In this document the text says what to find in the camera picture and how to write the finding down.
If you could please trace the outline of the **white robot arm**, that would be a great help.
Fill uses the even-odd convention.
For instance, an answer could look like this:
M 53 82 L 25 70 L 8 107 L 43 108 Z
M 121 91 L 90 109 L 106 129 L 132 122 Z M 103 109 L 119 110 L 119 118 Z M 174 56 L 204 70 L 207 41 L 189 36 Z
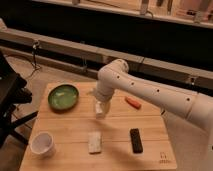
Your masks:
M 196 91 L 140 79 L 128 74 L 128 63 L 116 59 L 98 71 L 94 96 L 110 101 L 116 89 L 179 115 L 199 128 L 213 132 L 213 97 Z

